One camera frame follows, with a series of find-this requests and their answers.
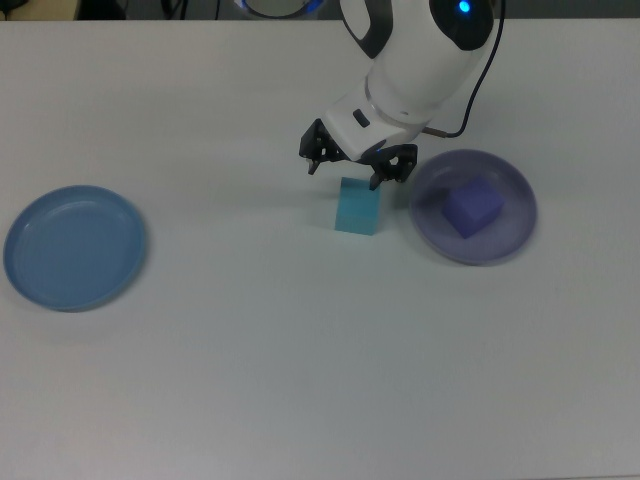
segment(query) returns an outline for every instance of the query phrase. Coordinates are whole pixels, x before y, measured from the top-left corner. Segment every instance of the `plate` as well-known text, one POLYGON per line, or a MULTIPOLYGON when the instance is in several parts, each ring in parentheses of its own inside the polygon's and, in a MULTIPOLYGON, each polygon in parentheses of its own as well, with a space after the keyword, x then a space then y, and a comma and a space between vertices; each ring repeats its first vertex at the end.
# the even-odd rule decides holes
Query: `plate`
POLYGON ((135 277, 145 255, 145 230, 135 208, 94 186, 50 192, 15 220, 4 246, 14 288, 52 310, 101 305, 135 277))
POLYGON ((535 194, 524 175, 500 157, 478 150, 455 150, 427 162, 416 175, 410 212, 428 244, 467 265, 513 256, 533 233, 538 216, 535 194), (442 206, 451 189, 477 176, 502 195, 505 205, 492 224, 465 240, 442 215, 442 206))

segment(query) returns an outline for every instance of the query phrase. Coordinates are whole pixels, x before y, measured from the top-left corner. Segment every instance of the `black cable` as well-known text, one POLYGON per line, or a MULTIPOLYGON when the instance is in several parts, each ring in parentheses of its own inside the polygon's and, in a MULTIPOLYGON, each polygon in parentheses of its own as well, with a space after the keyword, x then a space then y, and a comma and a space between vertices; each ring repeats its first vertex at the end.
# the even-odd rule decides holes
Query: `black cable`
POLYGON ((189 0, 182 0, 182 11, 180 12, 180 20, 187 18, 187 7, 189 6, 189 0))
POLYGON ((467 123, 469 123, 469 117, 471 116, 471 109, 473 108, 473 102, 478 95, 478 91, 480 91, 480 87, 482 86, 482 82, 484 82, 487 73, 489 73, 489 69, 491 68, 491 64, 493 64, 493 59, 498 52, 498 47, 500 46, 500 40, 502 39, 502 31, 504 30, 504 19, 506 17, 507 11, 507 0, 502 0, 501 4, 501 12, 500 12, 500 26, 498 27, 498 35, 496 36, 496 41, 493 45, 493 50, 491 50, 491 55, 489 55, 489 60, 487 60, 487 64, 482 71, 482 75, 478 79, 478 83, 476 83, 475 88, 473 89, 473 93, 471 94, 471 98, 469 99, 469 103, 467 104, 467 111, 464 114, 464 120, 462 121, 462 126, 460 130, 455 133, 447 133, 442 130, 437 130, 435 128, 425 127, 422 130, 422 133, 426 133, 427 135, 433 135, 435 137, 440 138, 457 138, 464 133, 467 129, 467 123))

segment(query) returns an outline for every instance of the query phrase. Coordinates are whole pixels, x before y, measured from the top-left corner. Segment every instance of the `purple cube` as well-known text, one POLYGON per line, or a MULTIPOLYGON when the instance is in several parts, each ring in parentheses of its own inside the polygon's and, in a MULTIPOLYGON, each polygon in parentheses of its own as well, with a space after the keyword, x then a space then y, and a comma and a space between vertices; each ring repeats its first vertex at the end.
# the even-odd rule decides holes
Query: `purple cube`
POLYGON ((504 206, 504 199, 482 177, 449 192, 442 214, 462 235, 469 238, 492 223, 504 206))

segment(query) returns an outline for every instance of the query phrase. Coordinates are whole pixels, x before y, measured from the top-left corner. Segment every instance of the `blue light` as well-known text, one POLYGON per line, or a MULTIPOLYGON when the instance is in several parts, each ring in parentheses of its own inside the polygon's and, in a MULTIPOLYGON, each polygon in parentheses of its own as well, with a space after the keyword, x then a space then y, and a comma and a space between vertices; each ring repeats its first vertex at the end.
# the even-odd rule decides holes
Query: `blue light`
POLYGON ((471 4, 463 0, 458 4, 458 8, 462 13, 469 13, 471 11, 471 4))
POLYGON ((307 5, 307 13, 316 11, 318 7, 322 5, 323 1, 324 0, 312 0, 311 2, 309 2, 309 4, 307 5))

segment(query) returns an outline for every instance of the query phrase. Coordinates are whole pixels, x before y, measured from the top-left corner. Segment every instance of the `background object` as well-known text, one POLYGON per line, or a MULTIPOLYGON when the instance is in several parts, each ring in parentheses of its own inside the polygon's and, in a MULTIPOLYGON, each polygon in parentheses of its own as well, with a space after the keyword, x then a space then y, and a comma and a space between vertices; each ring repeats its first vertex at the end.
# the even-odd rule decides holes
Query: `background object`
POLYGON ((80 0, 29 0, 23 6, 9 12, 9 21, 27 20, 75 20, 80 0))

